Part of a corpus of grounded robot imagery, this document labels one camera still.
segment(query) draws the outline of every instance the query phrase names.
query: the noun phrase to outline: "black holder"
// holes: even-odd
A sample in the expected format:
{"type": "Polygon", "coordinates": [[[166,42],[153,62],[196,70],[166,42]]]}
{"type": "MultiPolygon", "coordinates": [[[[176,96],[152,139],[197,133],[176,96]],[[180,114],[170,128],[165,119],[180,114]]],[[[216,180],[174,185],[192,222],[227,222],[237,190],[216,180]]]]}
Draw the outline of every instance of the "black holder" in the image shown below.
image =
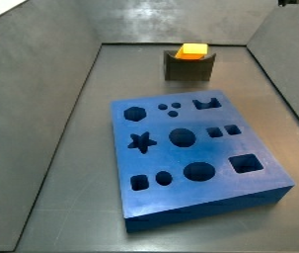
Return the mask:
{"type": "Polygon", "coordinates": [[[164,51],[164,80],[208,81],[212,73],[216,53],[200,59],[177,59],[176,51],[164,51]]]}

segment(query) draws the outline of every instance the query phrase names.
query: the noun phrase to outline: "shape-shaped cutout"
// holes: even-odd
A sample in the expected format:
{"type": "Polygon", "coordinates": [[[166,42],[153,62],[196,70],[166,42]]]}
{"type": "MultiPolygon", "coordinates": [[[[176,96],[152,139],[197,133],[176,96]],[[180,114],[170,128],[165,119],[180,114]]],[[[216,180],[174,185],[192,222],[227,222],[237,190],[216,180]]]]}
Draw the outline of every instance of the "shape-shaped cutout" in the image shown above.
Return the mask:
{"type": "Polygon", "coordinates": [[[189,147],[196,141],[195,133],[185,128],[172,130],[168,138],[170,143],[178,147],[189,147]]]}
{"type": "Polygon", "coordinates": [[[141,107],[129,107],[124,111],[124,119],[132,122],[138,122],[146,116],[145,109],[141,107]]]}
{"type": "Polygon", "coordinates": [[[170,174],[165,171],[160,171],[156,173],[154,175],[154,181],[161,185],[161,186],[166,186],[170,184],[172,181],[172,177],[170,174]]]}
{"type": "Polygon", "coordinates": [[[141,154],[148,152],[148,147],[156,145],[156,141],[149,139],[149,132],[142,135],[132,134],[130,138],[133,142],[128,145],[128,148],[137,148],[141,154]]]}
{"type": "Polygon", "coordinates": [[[166,113],[172,118],[177,117],[177,113],[174,111],[169,111],[166,113]]]}
{"type": "Polygon", "coordinates": [[[158,104],[158,105],[157,105],[157,108],[158,108],[160,110],[165,110],[165,109],[166,109],[166,105],[165,105],[165,104],[158,104]]]}
{"type": "Polygon", "coordinates": [[[208,103],[201,103],[199,100],[192,100],[196,110],[211,109],[221,107],[216,98],[211,98],[208,103]]]}
{"type": "Polygon", "coordinates": [[[241,174],[251,171],[261,170],[263,167],[253,154],[244,154],[228,158],[235,171],[241,174]]]}
{"type": "Polygon", "coordinates": [[[177,103],[177,102],[172,103],[170,107],[174,108],[174,109],[180,108],[180,103],[177,103]]]}
{"type": "Polygon", "coordinates": [[[236,134],[240,134],[240,129],[236,125],[228,125],[228,126],[224,126],[224,129],[228,133],[228,135],[236,135],[236,134]]]}
{"type": "Polygon", "coordinates": [[[130,183],[133,191],[140,191],[149,187],[148,177],[145,175],[133,176],[130,183]]]}
{"type": "Polygon", "coordinates": [[[223,136],[223,133],[217,127],[208,127],[207,132],[211,138],[217,138],[223,136]]]}
{"type": "Polygon", "coordinates": [[[184,177],[196,182],[204,182],[209,180],[215,174],[215,167],[205,162],[189,163],[183,170],[184,177]]]}

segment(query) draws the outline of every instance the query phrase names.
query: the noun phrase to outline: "gray floor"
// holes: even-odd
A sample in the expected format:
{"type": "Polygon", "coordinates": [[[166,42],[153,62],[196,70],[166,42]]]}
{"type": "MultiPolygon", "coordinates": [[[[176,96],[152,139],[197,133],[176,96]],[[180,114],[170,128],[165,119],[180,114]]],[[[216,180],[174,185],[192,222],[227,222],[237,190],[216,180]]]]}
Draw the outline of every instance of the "gray floor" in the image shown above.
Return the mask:
{"type": "Polygon", "coordinates": [[[299,251],[299,124],[244,47],[212,47],[205,83],[164,82],[162,50],[104,45],[69,120],[18,244],[24,251],[299,251]],[[272,206],[128,235],[124,228],[109,102],[220,89],[296,186],[272,206]]]}

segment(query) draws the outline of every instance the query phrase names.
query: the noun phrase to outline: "circular hole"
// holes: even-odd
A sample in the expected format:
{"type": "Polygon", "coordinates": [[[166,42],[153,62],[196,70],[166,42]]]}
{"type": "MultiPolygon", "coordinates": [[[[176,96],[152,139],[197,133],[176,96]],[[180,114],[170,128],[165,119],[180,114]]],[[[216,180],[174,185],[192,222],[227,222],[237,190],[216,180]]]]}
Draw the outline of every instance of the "circular hole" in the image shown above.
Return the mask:
{"type": "Polygon", "coordinates": [[[170,181],[172,181],[172,177],[170,174],[165,171],[160,171],[156,173],[154,175],[154,181],[161,185],[161,186],[166,186],[169,185],[170,181]]]}
{"type": "Polygon", "coordinates": [[[160,105],[157,105],[157,108],[158,108],[160,110],[165,110],[165,109],[166,109],[166,105],[165,105],[165,104],[160,104],[160,105]]]}
{"type": "Polygon", "coordinates": [[[174,111],[169,111],[166,114],[173,118],[177,116],[177,113],[174,111]]]}
{"type": "Polygon", "coordinates": [[[185,128],[177,128],[168,135],[169,141],[178,147],[189,147],[196,141],[193,132],[185,128]]]}
{"type": "Polygon", "coordinates": [[[205,162],[189,163],[183,171],[184,177],[196,182],[209,180],[215,176],[216,170],[212,165],[205,162]]]}
{"type": "Polygon", "coordinates": [[[174,108],[174,109],[180,108],[180,103],[172,103],[170,107],[174,108]]]}

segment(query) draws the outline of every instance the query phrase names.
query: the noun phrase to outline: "star-shaped hole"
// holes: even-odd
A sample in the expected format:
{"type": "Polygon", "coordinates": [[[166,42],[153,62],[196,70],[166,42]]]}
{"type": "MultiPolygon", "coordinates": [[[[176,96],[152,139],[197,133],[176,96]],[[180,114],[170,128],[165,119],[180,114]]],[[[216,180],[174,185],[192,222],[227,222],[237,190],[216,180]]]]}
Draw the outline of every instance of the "star-shaped hole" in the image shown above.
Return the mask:
{"type": "Polygon", "coordinates": [[[137,148],[141,154],[148,152],[148,147],[156,145],[156,141],[149,139],[149,132],[142,135],[130,134],[133,142],[128,145],[128,148],[137,148]]]}

